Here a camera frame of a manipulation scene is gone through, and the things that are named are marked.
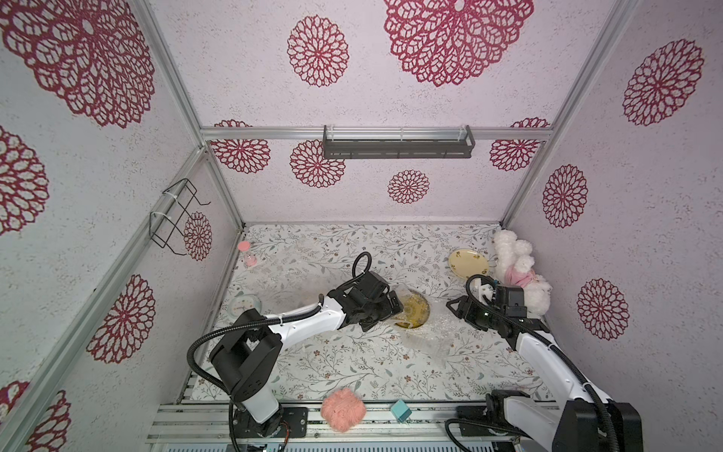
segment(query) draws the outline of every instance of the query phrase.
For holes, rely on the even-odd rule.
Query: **white plush toy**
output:
[[[512,231],[498,231],[493,236],[497,252],[495,279],[501,283],[521,286],[525,291],[525,305],[529,312],[543,315],[549,309],[549,293],[552,286],[542,275],[532,270],[535,263],[532,244],[517,240]]]

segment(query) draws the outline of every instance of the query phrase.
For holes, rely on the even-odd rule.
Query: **teal block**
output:
[[[397,403],[392,405],[389,410],[394,414],[399,422],[405,422],[411,416],[411,410],[402,400],[397,400]]]

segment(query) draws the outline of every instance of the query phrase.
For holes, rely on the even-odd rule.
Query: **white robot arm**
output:
[[[473,278],[487,278],[485,281],[494,288],[491,298],[484,297],[487,303],[472,295],[469,287]],[[520,391],[495,390],[487,396],[484,419],[467,421],[492,428],[516,427],[515,431],[521,430],[520,434],[550,452],[642,452],[642,427],[637,411],[630,404],[613,401],[590,383],[560,351],[547,327],[538,319],[526,317],[522,288],[504,286],[480,275],[472,276],[466,288],[467,295],[449,301],[448,308],[476,329],[497,331],[535,369],[558,405],[558,409],[546,409]],[[269,436],[278,429],[283,410],[269,387],[268,377],[283,349],[347,325],[358,324],[368,331],[402,309],[394,291],[383,278],[369,271],[367,263],[364,273],[326,296],[320,295],[317,304],[278,315],[261,316],[256,310],[244,312],[231,327],[196,341],[187,358],[194,371],[220,387],[223,385],[232,402],[248,411],[259,436]],[[216,380],[197,366],[193,352],[198,344],[222,334],[209,356],[221,378]]]

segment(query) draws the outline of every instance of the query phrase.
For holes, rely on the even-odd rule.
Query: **red flower pattern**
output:
[[[542,210],[549,223],[556,228],[575,223],[587,203],[587,192],[587,179],[577,166],[556,169],[542,192]]]
[[[435,86],[479,77],[520,38],[532,0],[385,0],[402,70]]]
[[[0,425],[2,425],[7,414],[10,413],[12,407],[15,406],[17,399],[25,392],[27,385],[29,385],[27,381],[14,381],[0,389]]]
[[[671,41],[648,55],[625,90],[628,121],[648,126],[671,116],[696,90],[703,69],[702,50],[695,41]]]
[[[286,41],[294,72],[311,86],[339,80],[349,61],[348,46],[339,26],[325,17],[299,20]]]
[[[3,42],[41,88],[101,126],[150,110],[153,63],[125,0],[0,0]]]
[[[628,327],[628,303],[610,281],[593,279],[578,294],[578,314],[585,328],[600,339],[616,339]]]
[[[204,260],[211,251],[211,225],[201,212],[193,212],[183,230],[186,250],[194,260]]]
[[[0,127],[0,236],[35,222],[48,198],[45,166],[35,151]]]
[[[419,201],[427,194],[427,190],[429,190],[429,179],[421,171],[413,169],[395,174],[387,186],[389,196],[400,204]]]
[[[229,119],[216,127],[251,127],[243,121]],[[271,154],[266,140],[214,140],[210,142],[218,161],[239,173],[256,173],[269,164]]]
[[[545,119],[525,118],[512,124],[512,127],[548,127]],[[505,171],[515,171],[529,165],[532,156],[540,146],[536,140],[497,140],[492,143],[489,160],[492,165]]]
[[[324,146],[319,140],[300,142],[291,151],[291,170],[296,178],[309,187],[329,187],[341,180],[346,164],[343,160],[324,158]]]
[[[85,349],[95,361],[120,364],[143,345],[154,317],[153,290],[148,281],[133,275]]]
[[[30,446],[26,452],[58,452],[67,440],[70,427],[70,403],[65,398],[65,391],[55,395],[53,404],[48,407],[40,424],[33,430],[25,445]]]

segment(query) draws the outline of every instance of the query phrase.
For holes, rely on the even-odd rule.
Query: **leaf pattern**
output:
[[[281,313],[315,302],[350,279],[351,266],[363,251],[372,254],[372,270],[394,287],[403,283],[442,306],[449,329],[434,356],[407,346],[408,334],[393,323],[380,323],[366,333],[358,325],[328,331],[281,352],[269,382],[280,400],[319,400],[342,388],[353,388],[365,400],[483,399],[493,389],[518,389],[537,400],[550,400],[549,390],[520,355],[495,332],[476,331],[446,311],[443,303],[464,292],[447,257],[469,248],[495,266],[495,225],[254,225],[245,239],[258,259],[247,268],[239,259],[215,328],[235,321],[229,314],[238,294],[261,298],[262,313]],[[362,270],[365,262],[359,263]],[[437,325],[430,320],[425,326]],[[207,360],[203,367],[216,375]],[[227,400],[203,379],[192,399]]]

